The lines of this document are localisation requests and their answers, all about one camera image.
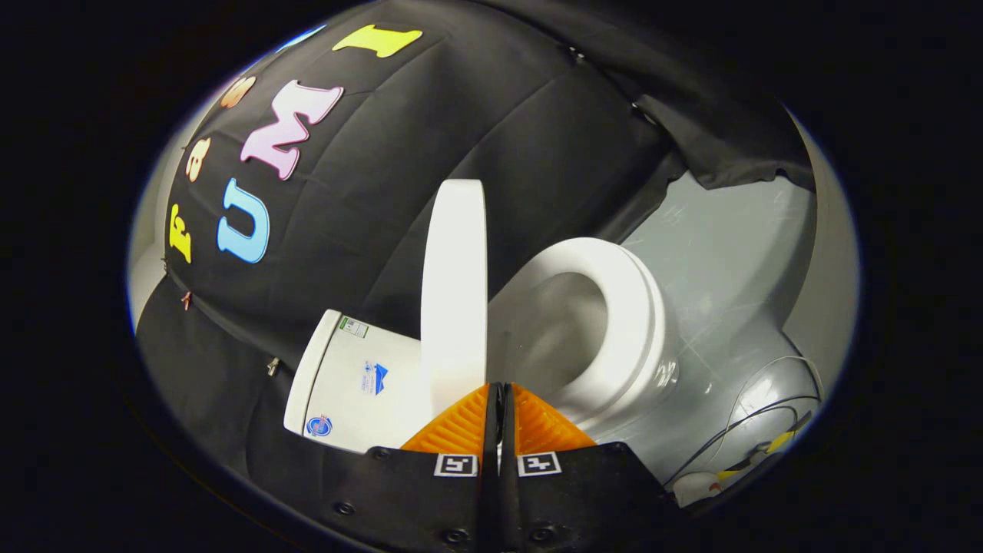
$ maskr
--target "sticker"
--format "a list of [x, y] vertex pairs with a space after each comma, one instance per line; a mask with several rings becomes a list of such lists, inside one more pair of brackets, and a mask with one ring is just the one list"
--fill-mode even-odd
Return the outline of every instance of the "sticker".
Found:
[[291, 40], [291, 41], [287, 42], [286, 44], [280, 46], [279, 48], [276, 49], [276, 51], [279, 52], [280, 50], [284, 50], [286, 48], [289, 48], [290, 46], [293, 46], [294, 44], [297, 44], [299, 42], [303, 42], [304, 40], [307, 40], [308, 38], [310, 38], [314, 34], [317, 34], [318, 31], [320, 31], [321, 29], [324, 29], [325, 27], [327, 27], [327, 25], [322, 25], [322, 26], [318, 27], [317, 29], [313, 29], [311, 31], [307, 31], [304, 34], [301, 34], [300, 36], [298, 36], [297, 38], [294, 38], [293, 40]]
[[559, 459], [556, 452], [519, 456], [519, 477], [560, 474]]
[[468, 478], [478, 475], [478, 456], [437, 454], [434, 476]]
[[185, 232], [184, 220], [178, 217], [178, 205], [171, 207], [171, 222], [167, 232], [167, 242], [184, 254], [185, 261], [191, 263], [191, 232]]
[[331, 419], [324, 415], [316, 416], [308, 421], [307, 429], [312, 436], [327, 436], [331, 433]]
[[359, 338], [364, 338], [366, 333], [369, 331], [368, 325], [365, 323], [359, 323], [358, 321], [349, 319], [348, 317], [341, 318], [341, 325], [338, 328]]
[[211, 146], [211, 138], [206, 138], [199, 140], [191, 149], [191, 153], [188, 155], [188, 164], [185, 165], [185, 174], [188, 175], [188, 180], [192, 182], [198, 180], [198, 173], [202, 171], [202, 162], [204, 155], [208, 153], [209, 146]]
[[256, 263], [266, 253], [269, 242], [269, 213], [262, 200], [236, 186], [236, 179], [230, 178], [225, 187], [222, 206], [226, 210], [235, 206], [253, 218], [253, 235], [246, 236], [229, 226], [229, 220], [223, 217], [218, 222], [216, 242], [218, 251], [228, 251], [246, 263]]
[[382, 379], [388, 372], [388, 369], [382, 365], [367, 361], [365, 370], [362, 371], [362, 392], [366, 396], [378, 396], [378, 393], [384, 388]]
[[422, 31], [385, 31], [376, 29], [375, 25], [366, 25], [342, 38], [331, 49], [340, 50], [348, 46], [354, 46], [356, 48], [375, 50], [377, 58], [387, 58], [423, 35], [424, 33]]
[[287, 180], [297, 167], [301, 153], [296, 148], [284, 151], [278, 146], [304, 142], [310, 136], [297, 115], [304, 115], [311, 125], [317, 125], [343, 92], [341, 87], [329, 90], [301, 87], [296, 79], [287, 83], [276, 93], [271, 105], [276, 123], [253, 131], [243, 144], [239, 160], [255, 157], [273, 166], [280, 180]]
[[243, 99], [243, 96], [246, 95], [246, 92], [253, 87], [253, 83], [255, 82], [256, 77], [250, 77], [249, 79], [244, 77], [236, 81], [232, 85], [232, 88], [229, 89], [229, 92], [226, 92], [225, 96], [222, 97], [222, 101], [218, 102], [218, 105], [221, 105], [225, 109], [235, 107], [239, 103], [239, 100]]

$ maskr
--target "toilet seat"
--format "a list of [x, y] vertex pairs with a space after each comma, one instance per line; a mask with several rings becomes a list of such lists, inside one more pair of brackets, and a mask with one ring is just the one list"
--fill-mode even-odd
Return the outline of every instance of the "toilet seat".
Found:
[[597, 428], [637, 405], [652, 389], [665, 349], [665, 306], [655, 280], [631, 252], [596, 238], [573, 238], [529, 261], [489, 305], [489, 327], [551, 277], [589, 278], [607, 306], [607, 330], [594, 359], [572, 382], [544, 399], [584, 430]]

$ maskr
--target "logo sticker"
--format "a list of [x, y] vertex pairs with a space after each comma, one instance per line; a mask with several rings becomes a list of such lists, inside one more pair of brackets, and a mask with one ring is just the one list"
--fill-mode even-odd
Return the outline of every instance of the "logo sticker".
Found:
[[367, 396], [378, 396], [384, 388], [382, 379], [388, 372], [382, 365], [366, 361], [365, 370], [362, 371], [362, 392]]
[[313, 436], [327, 436], [331, 433], [331, 419], [324, 415], [316, 416], [308, 421], [307, 428]]
[[478, 456], [438, 454], [434, 476], [473, 477], [478, 475]]
[[191, 149], [191, 154], [188, 155], [188, 164], [185, 165], [185, 174], [188, 175], [188, 180], [192, 182], [198, 180], [198, 173], [202, 171], [202, 162], [204, 162], [204, 155], [208, 153], [209, 146], [211, 146], [211, 137], [199, 140]]
[[559, 459], [556, 452], [519, 456], [519, 477], [560, 474]]

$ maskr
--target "toilet lid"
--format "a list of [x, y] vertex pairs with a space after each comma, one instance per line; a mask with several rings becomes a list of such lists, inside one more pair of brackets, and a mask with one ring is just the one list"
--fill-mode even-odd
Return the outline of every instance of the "toilet lid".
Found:
[[607, 306], [607, 331], [594, 361], [571, 383], [545, 398], [578, 423], [611, 406], [631, 387], [655, 340], [656, 316], [645, 276], [624, 250], [597, 238], [572, 238], [543, 250], [496, 301], [521, 300], [550, 277], [576, 273], [597, 285]]
[[437, 190], [420, 295], [420, 363], [434, 415], [485, 383], [488, 246], [482, 181]]

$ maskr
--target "cable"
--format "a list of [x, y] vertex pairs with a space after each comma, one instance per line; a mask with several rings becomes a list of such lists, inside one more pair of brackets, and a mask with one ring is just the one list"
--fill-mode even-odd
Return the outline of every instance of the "cable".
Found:
[[734, 428], [737, 428], [738, 426], [740, 426], [741, 424], [743, 424], [745, 421], [747, 421], [747, 420], [749, 420], [751, 418], [754, 418], [754, 417], [758, 416], [759, 414], [766, 413], [766, 412], [773, 411], [773, 410], [778, 410], [778, 409], [790, 409], [792, 411], [792, 414], [795, 415], [795, 424], [798, 424], [798, 418], [799, 418], [798, 417], [798, 411], [795, 410], [794, 407], [791, 407], [789, 405], [781, 405], [781, 403], [785, 403], [786, 401], [792, 401], [793, 399], [815, 399], [815, 400], [819, 400], [819, 397], [818, 396], [792, 396], [790, 398], [780, 399], [778, 401], [775, 401], [775, 402], [772, 402], [772, 403], [769, 403], [769, 404], [765, 405], [764, 407], [762, 407], [762, 408], [754, 411], [753, 413], [751, 413], [751, 414], [747, 415], [746, 417], [738, 420], [737, 422], [734, 422], [733, 424], [728, 424], [723, 430], [721, 430], [720, 432], [718, 432], [713, 438], [711, 438], [710, 440], [708, 440], [707, 443], [704, 444], [702, 448], [700, 448], [695, 454], [693, 454], [693, 456], [690, 457], [679, 468], [679, 470], [677, 470], [676, 472], [674, 472], [672, 474], [672, 476], [670, 476], [669, 478], [667, 478], [665, 480], [665, 485], [668, 486], [672, 482], [672, 479], [673, 478], [675, 478], [676, 476], [678, 476], [679, 473], [682, 472], [683, 469], [685, 469], [687, 466], [689, 466], [689, 464], [691, 462], [695, 461], [698, 457], [700, 457], [701, 455], [703, 455], [703, 453], [706, 452], [710, 448], [710, 446], [713, 446], [714, 443], [717, 440], [719, 440], [722, 437], [726, 436], [728, 432], [730, 432]]
[[[737, 409], [737, 403], [740, 401], [741, 395], [744, 394], [744, 389], [747, 388], [748, 383], [750, 383], [752, 380], [754, 380], [754, 377], [758, 376], [758, 374], [761, 371], [767, 369], [768, 367], [771, 367], [775, 363], [778, 363], [779, 361], [782, 361], [784, 359], [799, 359], [800, 361], [804, 361], [805, 362], [806, 366], [809, 368], [809, 377], [812, 378], [812, 384], [816, 388], [816, 396], [817, 396], [816, 397], [816, 400], [820, 404], [822, 404], [822, 402], [823, 402], [823, 400], [822, 400], [822, 397], [823, 397], [823, 389], [822, 389], [822, 385], [820, 384], [819, 375], [816, 373], [816, 367], [813, 366], [812, 361], [810, 361], [809, 359], [806, 359], [805, 357], [800, 357], [798, 355], [785, 355], [783, 357], [779, 357], [778, 359], [774, 359], [772, 361], [769, 361], [764, 367], [761, 367], [760, 369], [758, 369], [757, 371], [755, 371], [755, 373], [753, 375], [751, 375], [750, 378], [748, 378], [746, 381], [744, 381], [744, 386], [741, 386], [740, 391], [737, 392], [737, 397], [734, 398], [734, 404], [730, 407], [730, 413], [727, 415], [727, 423], [723, 426], [724, 428], [730, 426], [730, 421], [733, 419], [733, 416], [734, 416], [734, 410]], [[717, 446], [717, 450], [714, 451], [714, 456], [711, 457], [707, 462], [705, 462], [704, 463], [704, 466], [707, 466], [708, 464], [710, 464], [711, 462], [713, 462], [714, 459], [717, 458], [717, 454], [720, 453], [721, 450], [723, 449], [723, 443], [724, 442], [726, 442], [726, 435], [725, 434], [724, 434], [724, 438], [721, 440], [721, 444], [719, 446]]]

